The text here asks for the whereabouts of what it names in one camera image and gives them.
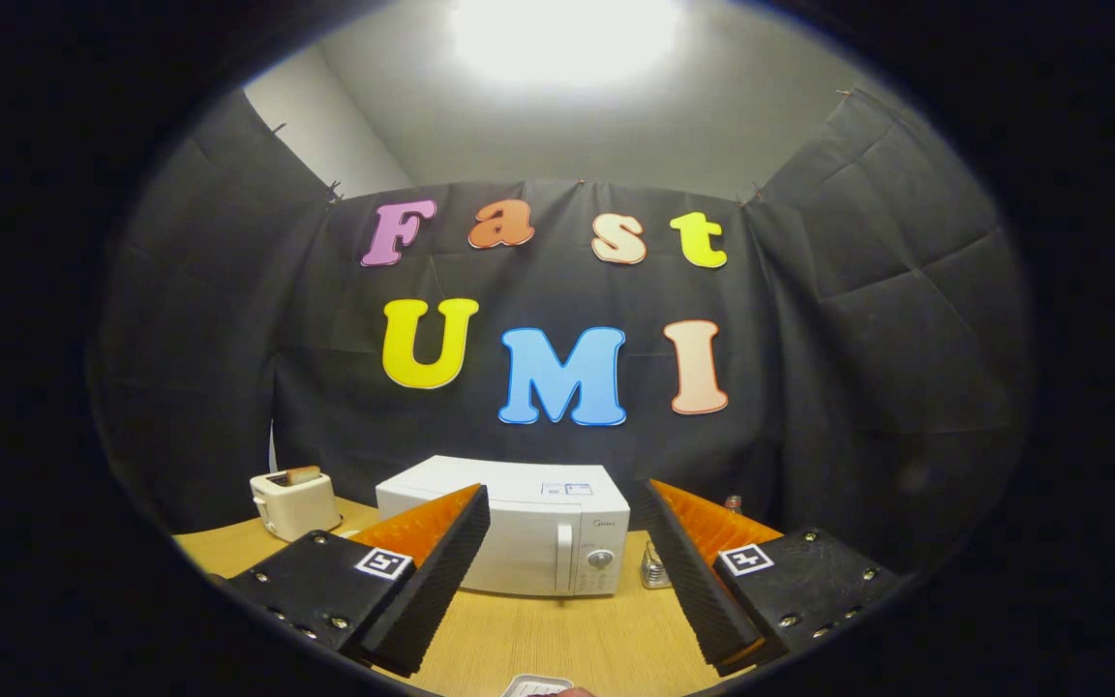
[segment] ceiling light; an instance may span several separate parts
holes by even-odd
[[[672,46],[669,0],[460,0],[457,51],[487,77],[593,83],[636,75]]]

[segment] white object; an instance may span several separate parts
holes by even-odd
[[[569,679],[545,678],[543,675],[523,674],[514,676],[502,697],[531,697],[532,694],[558,694],[562,689],[575,687]]]
[[[600,465],[434,455],[377,484],[377,509],[386,520],[473,484],[487,486],[489,529],[462,587],[514,596],[619,589],[631,509]]]
[[[284,485],[287,471],[253,476],[252,500],[265,530],[293,542],[313,530],[333,529],[341,522],[333,502],[333,481],[327,473],[301,484]]]
[[[385,142],[329,69],[322,47],[292,54],[244,85],[244,96],[275,137],[338,194],[414,186]]]
[[[459,0],[453,28],[484,77],[583,85],[644,74],[672,50],[679,19],[668,0]],[[605,37],[594,51],[572,51],[593,35]]]

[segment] ceiling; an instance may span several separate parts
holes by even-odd
[[[589,27],[570,51],[611,40]],[[665,58],[584,85],[502,83],[471,69],[444,0],[390,3],[321,49],[416,185],[584,177],[746,197],[860,76],[799,26],[730,3],[686,6]]]

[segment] letter m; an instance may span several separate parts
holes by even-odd
[[[592,327],[580,335],[565,365],[539,329],[512,329],[502,335],[510,349],[510,393],[498,418],[530,424],[540,418],[532,406],[532,388],[549,420],[558,423],[579,391],[570,418],[580,425],[617,425],[628,419],[619,405],[619,347],[628,338],[613,327]]]

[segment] yellow letter u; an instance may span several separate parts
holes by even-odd
[[[467,322],[479,310],[476,300],[452,297],[437,306],[446,317],[442,339],[442,356],[436,362],[421,365],[415,360],[415,331],[420,318],[429,311],[424,300],[391,300],[385,304],[385,348],[381,367],[394,383],[416,389],[435,389],[448,385],[464,369],[467,349]]]

